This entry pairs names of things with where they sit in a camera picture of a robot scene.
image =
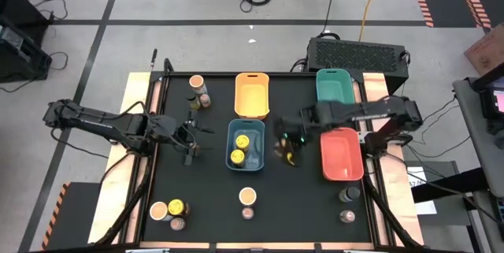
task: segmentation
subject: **red bin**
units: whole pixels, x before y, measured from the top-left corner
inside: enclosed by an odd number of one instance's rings
[[[360,180],[364,175],[359,135],[352,128],[337,128],[321,135],[322,171],[331,181]]]

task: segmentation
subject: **teal bin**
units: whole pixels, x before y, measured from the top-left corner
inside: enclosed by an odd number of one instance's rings
[[[344,69],[322,69],[317,72],[317,100],[355,103],[354,86]]]

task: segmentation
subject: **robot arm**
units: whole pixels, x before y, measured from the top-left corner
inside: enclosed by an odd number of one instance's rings
[[[300,110],[300,118],[280,117],[275,122],[277,153],[292,162],[292,151],[309,142],[313,134],[330,131],[349,122],[368,119],[390,118],[377,132],[369,132],[364,136],[363,144],[366,152],[377,154],[387,149],[391,140],[411,140],[411,136],[400,136],[402,131],[415,131],[422,126],[422,118],[417,104],[407,97],[388,96],[375,102],[344,104],[337,101],[318,102]]]
[[[43,120],[51,128],[78,128],[117,141],[126,149],[142,156],[149,154],[149,143],[170,143],[183,147],[186,154],[195,154],[190,151],[195,149],[192,141],[194,137],[187,135],[190,128],[198,128],[194,118],[177,128],[176,119],[169,116],[149,115],[145,112],[112,114],[79,106],[70,99],[62,99],[49,103]]]

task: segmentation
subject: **yellow cable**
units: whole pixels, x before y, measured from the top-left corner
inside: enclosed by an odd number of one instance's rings
[[[359,42],[361,41],[362,33],[364,32],[365,17],[368,15],[369,4],[371,4],[371,0],[368,0],[368,3],[365,5],[364,16],[362,17],[361,22],[361,34],[359,35]]]

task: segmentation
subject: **orange bin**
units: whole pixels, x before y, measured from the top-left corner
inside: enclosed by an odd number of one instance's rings
[[[322,171],[327,180],[353,181],[364,175],[359,135],[337,128],[321,135]]]
[[[235,82],[235,112],[240,118],[266,118],[269,113],[269,76],[265,73],[240,73]]]

